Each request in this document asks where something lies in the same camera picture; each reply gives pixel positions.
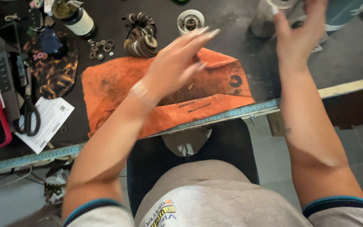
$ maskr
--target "paper sheet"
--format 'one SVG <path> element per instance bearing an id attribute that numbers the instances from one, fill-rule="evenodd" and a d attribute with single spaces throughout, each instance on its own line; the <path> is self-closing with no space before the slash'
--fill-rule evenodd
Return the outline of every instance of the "paper sheet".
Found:
<path id="1" fill-rule="evenodd" d="M 63 98 L 45 99 L 43 97 L 37 101 L 35 107 L 39 111 L 41 119 L 39 132 L 33 137 L 17 132 L 15 132 L 15 135 L 32 148 L 36 154 L 39 154 L 47 142 L 56 134 L 61 125 L 63 125 L 64 121 L 74 110 L 74 107 Z M 36 117 L 33 115 L 32 130 L 34 130 L 33 127 L 35 126 Z"/>

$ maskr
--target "blue measuring tape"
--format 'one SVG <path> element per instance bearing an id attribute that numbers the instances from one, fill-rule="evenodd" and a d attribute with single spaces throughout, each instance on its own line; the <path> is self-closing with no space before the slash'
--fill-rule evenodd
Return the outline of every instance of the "blue measuring tape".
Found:
<path id="1" fill-rule="evenodd" d="M 185 124 L 178 125 L 176 127 L 170 128 L 168 130 L 156 133 L 155 135 L 162 135 L 166 133 L 171 133 L 179 130 L 185 130 L 192 128 L 194 126 L 204 125 L 204 124 L 211 124 L 212 122 L 222 121 L 224 119 L 233 119 L 238 118 L 239 116 L 244 116 L 248 114 L 254 114 L 259 111 L 270 110 L 270 109 L 277 109 L 279 108 L 279 99 L 273 99 L 271 101 L 267 101 L 264 103 L 259 104 L 252 104 L 247 106 L 242 106 L 233 110 L 225 111 L 220 114 L 216 114 L 214 116 L 210 116 L 198 121 L 193 121 Z M 31 163 L 54 159 L 63 156 L 69 156 L 78 154 L 81 149 L 85 146 L 85 143 L 80 143 L 77 145 L 72 145 L 68 147 L 58 148 L 50 151 L 41 152 L 40 154 L 32 154 L 23 157 L 17 157 L 5 161 L 0 161 L 0 170 L 2 169 L 9 169 L 15 168 L 18 166 L 24 166 Z"/>

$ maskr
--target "scissors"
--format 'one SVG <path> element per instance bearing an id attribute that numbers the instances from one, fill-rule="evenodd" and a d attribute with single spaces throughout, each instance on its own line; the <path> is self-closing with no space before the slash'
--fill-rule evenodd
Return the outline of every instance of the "scissors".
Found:
<path id="1" fill-rule="evenodd" d="M 17 120 L 15 130 L 17 132 L 19 132 L 20 134 L 26 133 L 28 136 L 32 137 L 38 133 L 38 131 L 40 129 L 41 119 L 40 119 L 40 114 L 37 111 L 36 107 L 33 105 L 33 101 L 32 101 L 32 74 L 30 72 L 30 67 L 27 68 L 26 76 L 28 79 L 28 84 L 25 87 L 25 96 L 24 96 L 25 102 L 23 103 L 23 105 L 25 106 L 25 113 L 23 114 L 23 116 L 25 117 L 25 122 L 24 122 L 23 128 L 22 128 L 22 127 L 18 126 L 19 120 Z M 32 121 L 33 114 L 36 117 L 36 122 Z M 36 124 L 36 127 L 33 132 L 32 132 L 32 123 Z"/>

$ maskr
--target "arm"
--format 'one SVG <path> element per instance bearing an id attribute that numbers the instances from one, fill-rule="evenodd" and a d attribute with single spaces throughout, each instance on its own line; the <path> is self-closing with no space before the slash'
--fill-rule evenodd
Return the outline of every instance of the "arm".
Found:
<path id="1" fill-rule="evenodd" d="M 302 207 L 334 195 L 363 198 L 307 67 L 307 59 L 325 31 L 327 0 L 308 0 L 305 6 L 308 19 L 303 28 L 291 30 L 283 13 L 275 16 L 281 114 L 292 180 Z"/>
<path id="2" fill-rule="evenodd" d="M 141 83 L 124 99 L 104 125 L 86 143 L 74 162 L 63 204 L 63 220 L 81 205 L 99 198 L 122 201 L 118 175 L 152 107 L 187 79 L 204 69 L 191 63 L 207 42 L 219 33 L 208 28 L 176 39 L 151 64 Z"/>

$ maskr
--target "orange cloth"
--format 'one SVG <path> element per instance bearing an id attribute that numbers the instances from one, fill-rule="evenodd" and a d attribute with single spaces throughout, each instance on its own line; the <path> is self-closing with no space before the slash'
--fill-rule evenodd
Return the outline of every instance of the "orange cloth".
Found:
<path id="1" fill-rule="evenodd" d="M 207 63 L 206 69 L 158 103 L 142 127 L 140 138 L 255 102 L 238 59 L 208 49 L 201 49 L 198 57 Z M 116 110 L 153 60 L 122 57 L 82 73 L 89 137 Z"/>

